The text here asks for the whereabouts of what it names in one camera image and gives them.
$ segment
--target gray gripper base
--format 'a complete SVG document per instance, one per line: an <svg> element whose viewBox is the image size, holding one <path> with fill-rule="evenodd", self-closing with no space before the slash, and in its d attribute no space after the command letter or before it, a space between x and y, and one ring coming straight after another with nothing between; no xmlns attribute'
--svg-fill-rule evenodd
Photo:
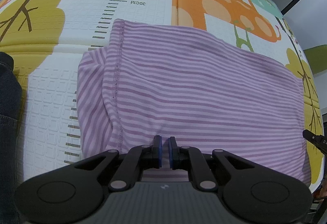
<svg viewBox="0 0 327 224"><path fill-rule="evenodd" d="M229 213L215 194L190 182L137 182L111 194L104 205L79 224L245 224Z"/></svg>

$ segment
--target purple striped cloth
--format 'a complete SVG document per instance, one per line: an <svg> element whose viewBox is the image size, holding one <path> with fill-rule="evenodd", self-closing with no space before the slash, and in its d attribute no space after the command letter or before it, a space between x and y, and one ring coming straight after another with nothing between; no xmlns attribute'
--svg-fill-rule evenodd
<svg viewBox="0 0 327 224"><path fill-rule="evenodd" d="M303 85L279 62L189 27L116 19L109 46L78 67L77 113L86 157L175 136L203 153L222 148L310 183ZM184 171L143 180L184 181Z"/></svg>

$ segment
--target dark jeans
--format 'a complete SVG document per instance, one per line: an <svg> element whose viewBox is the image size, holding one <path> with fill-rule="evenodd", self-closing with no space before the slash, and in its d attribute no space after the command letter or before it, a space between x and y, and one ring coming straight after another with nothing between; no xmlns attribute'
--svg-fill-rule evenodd
<svg viewBox="0 0 327 224"><path fill-rule="evenodd" d="M12 70L14 60L0 52L0 224L19 223L15 191L15 145L22 87Z"/></svg>

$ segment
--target giraffe print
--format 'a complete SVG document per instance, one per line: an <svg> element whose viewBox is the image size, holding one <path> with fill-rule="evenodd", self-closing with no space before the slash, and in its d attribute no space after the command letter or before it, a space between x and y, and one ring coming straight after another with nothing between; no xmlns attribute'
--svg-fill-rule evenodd
<svg viewBox="0 0 327 224"><path fill-rule="evenodd" d="M281 39L271 23L260 15L251 0L172 0L172 25L207 30L205 16L208 14L244 29L269 42Z"/></svg>

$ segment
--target giraffe tail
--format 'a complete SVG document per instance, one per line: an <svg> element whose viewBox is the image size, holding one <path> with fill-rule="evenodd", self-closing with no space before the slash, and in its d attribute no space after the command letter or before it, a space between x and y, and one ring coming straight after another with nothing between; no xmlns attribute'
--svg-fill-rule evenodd
<svg viewBox="0 0 327 224"><path fill-rule="evenodd" d="M278 30L278 34L279 34L277 40L280 41L280 40L282 39L282 35L281 35L281 32L279 31L279 27L276 26L276 28L277 28L277 30Z"/></svg>

